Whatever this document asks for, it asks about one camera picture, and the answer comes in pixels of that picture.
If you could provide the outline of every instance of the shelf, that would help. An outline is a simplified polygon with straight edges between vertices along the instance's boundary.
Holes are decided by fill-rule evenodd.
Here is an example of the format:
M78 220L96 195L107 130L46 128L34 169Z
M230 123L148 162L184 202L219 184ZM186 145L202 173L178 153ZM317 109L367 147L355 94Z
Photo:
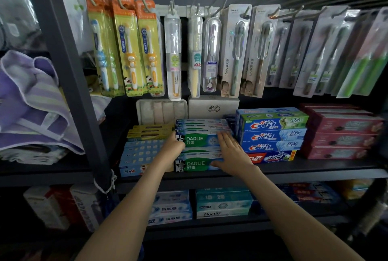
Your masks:
M343 202L336 205L304 202L300 205L322 224L336 225L350 221L345 215L348 206ZM147 228L144 240L177 239L270 229L273 229L273 226L266 215L249 214L246 216L193 219L155 225Z
M120 115L110 114L116 110L118 104L125 105L122 97L112 99L105 111L106 119L100 125L110 162L120 158L120 142L123 141L131 122L131 117L125 111L120 111ZM93 183L93 174L86 155L70 152L53 165L20 164L0 160L0 187L73 183Z
M275 184L388 178L388 172L381 167L381 160L374 157L359 160L307 160L297 156L294 161L266 163L259 166ZM118 180L116 184L118 193L128 193L138 179L139 176L129 176ZM159 191L241 186L244 186L244 183L240 179L221 170L168 172L163 176Z

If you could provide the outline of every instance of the hand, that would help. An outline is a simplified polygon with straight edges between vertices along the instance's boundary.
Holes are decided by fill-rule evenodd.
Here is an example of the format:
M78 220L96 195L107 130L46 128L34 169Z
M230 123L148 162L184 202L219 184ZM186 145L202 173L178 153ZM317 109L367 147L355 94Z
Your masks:
M252 161L230 133L220 131L217 135L224 161L213 161L211 165L221 168L230 175L241 178L246 169L254 166Z
M175 131L164 141L162 149L155 156L153 164L162 165L164 171L171 168L173 162L185 149L185 143L175 139Z

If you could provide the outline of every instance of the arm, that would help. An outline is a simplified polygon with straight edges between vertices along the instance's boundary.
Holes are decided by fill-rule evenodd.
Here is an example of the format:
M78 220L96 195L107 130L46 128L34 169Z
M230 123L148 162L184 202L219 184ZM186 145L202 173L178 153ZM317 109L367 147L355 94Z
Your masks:
M259 169L228 133L218 134L224 162L212 165L239 177L264 207L295 260L363 260L347 244L295 204Z
M173 131L131 192L86 242L76 261L138 259L162 176L184 148L185 143L176 141Z

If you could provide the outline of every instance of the white string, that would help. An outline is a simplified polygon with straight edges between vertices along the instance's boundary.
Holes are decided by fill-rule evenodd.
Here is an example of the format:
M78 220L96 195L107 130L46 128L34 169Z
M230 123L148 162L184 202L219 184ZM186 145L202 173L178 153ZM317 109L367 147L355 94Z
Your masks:
M94 185L96 186L96 188L98 188L98 190L105 195L108 194L112 189L114 189L114 190L116 189L116 187L114 186L114 182L117 179L117 175L114 174L113 170L111 170L111 171L112 171L111 186L109 187L109 189L106 192L97 184L96 180L93 179Z

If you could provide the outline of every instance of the white box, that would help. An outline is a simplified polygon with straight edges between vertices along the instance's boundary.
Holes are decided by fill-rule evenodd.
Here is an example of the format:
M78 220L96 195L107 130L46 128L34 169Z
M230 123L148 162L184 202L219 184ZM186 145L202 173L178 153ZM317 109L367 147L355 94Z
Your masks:
M70 192L87 228L94 232L104 221L97 187L93 184L76 184L71 186Z
M47 228L62 230L69 228L70 222L61 210L50 187L30 187L23 195Z
M201 95L193 99L189 96L189 119L220 119L225 114L235 115L239 103L238 98Z

